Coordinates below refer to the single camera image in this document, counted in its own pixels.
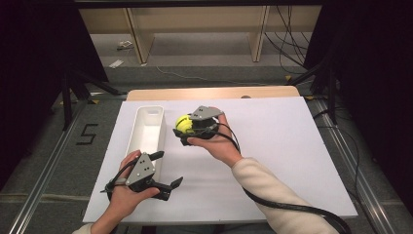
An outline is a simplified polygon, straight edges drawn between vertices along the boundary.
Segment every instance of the white container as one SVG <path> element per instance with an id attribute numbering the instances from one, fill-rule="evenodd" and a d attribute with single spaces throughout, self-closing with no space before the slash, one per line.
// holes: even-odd
<path id="1" fill-rule="evenodd" d="M 127 155 L 137 149 L 148 154 L 164 150 L 166 131 L 167 124 L 162 106 L 151 105 L 138 108 L 134 117 Z M 156 170 L 153 179 L 159 181 L 162 158 L 153 161 L 152 164 Z"/>

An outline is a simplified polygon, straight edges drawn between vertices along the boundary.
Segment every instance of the tripod stand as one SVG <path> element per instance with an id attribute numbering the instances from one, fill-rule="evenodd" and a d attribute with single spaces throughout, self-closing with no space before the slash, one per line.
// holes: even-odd
<path id="1" fill-rule="evenodd" d="M 70 100 L 70 90 L 73 91 L 78 99 L 85 100 L 91 96 L 91 93 L 85 86 L 85 82 L 90 82 L 95 86 L 101 88 L 102 90 L 108 92 L 114 96 L 126 95 L 127 92 L 120 92 L 96 79 L 84 73 L 83 71 L 75 68 L 69 67 L 61 79 L 61 94 L 63 97 L 63 107 L 64 107 L 64 127 L 66 130 L 72 121 L 72 107 Z"/>

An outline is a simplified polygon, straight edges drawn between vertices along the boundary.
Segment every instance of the black panel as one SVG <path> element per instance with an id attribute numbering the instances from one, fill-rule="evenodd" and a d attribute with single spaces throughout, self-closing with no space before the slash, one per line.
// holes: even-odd
<path id="1" fill-rule="evenodd" d="M 413 5 L 374 4 L 341 66 L 341 93 L 413 214 Z"/>
<path id="2" fill-rule="evenodd" d="M 76 9 L 0 1 L 0 42 L 1 188 L 50 114 L 68 65 L 107 77 Z"/>

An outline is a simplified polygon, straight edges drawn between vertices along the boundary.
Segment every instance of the hand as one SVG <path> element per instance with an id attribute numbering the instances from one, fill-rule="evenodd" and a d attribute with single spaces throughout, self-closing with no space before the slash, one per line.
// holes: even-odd
<path id="1" fill-rule="evenodd" d="M 225 114 L 219 115 L 218 121 L 220 124 L 224 124 L 229 127 Z M 218 132 L 228 137 L 232 136 L 231 131 L 223 125 L 219 126 Z M 215 135 L 211 139 L 189 137 L 188 142 L 206 149 L 214 158 L 224 162 L 230 168 L 232 168 L 243 158 L 241 153 L 234 146 L 233 142 L 223 136 Z"/>
<path id="2" fill-rule="evenodd" d="M 140 150 L 130 153 L 121 163 L 122 169 L 128 162 L 140 156 Z M 131 173 L 131 167 L 122 172 L 119 178 L 127 178 Z M 92 233 L 110 233 L 118 223 L 130 215 L 136 206 L 147 198 L 151 198 L 159 193 L 155 187 L 136 193 L 127 186 L 115 186 L 112 199 L 104 214 L 92 225 Z"/>

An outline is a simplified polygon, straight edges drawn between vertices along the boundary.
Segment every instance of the person's left hand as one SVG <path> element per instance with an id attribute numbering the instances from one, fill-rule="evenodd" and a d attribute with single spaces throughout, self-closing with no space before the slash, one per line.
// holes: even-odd
<path id="1" fill-rule="evenodd" d="M 136 150 L 130 153 L 122 161 L 119 170 L 121 170 L 128 162 L 132 161 L 136 157 L 140 156 L 140 150 Z M 124 172 L 119 175 L 119 178 L 128 178 L 131 173 L 132 167 L 128 167 Z M 142 192 L 136 193 L 130 190 L 127 186 L 115 186 L 112 194 L 112 199 L 109 204 L 110 210 L 120 215 L 122 218 L 130 215 L 136 206 L 147 198 L 151 198 L 158 194 L 160 191 L 158 188 L 148 188 Z"/>
<path id="2" fill-rule="evenodd" d="M 130 153 L 122 161 L 120 169 L 138 156 L 140 156 L 140 150 Z M 127 168 L 119 175 L 119 178 L 127 178 L 131 170 L 132 167 Z M 159 192 L 159 189 L 155 187 L 136 193 L 127 186 L 115 186 L 108 208 L 97 222 L 92 225 L 91 232 L 110 233 L 123 218 L 130 215 L 136 209 L 140 202 L 157 195 Z"/>

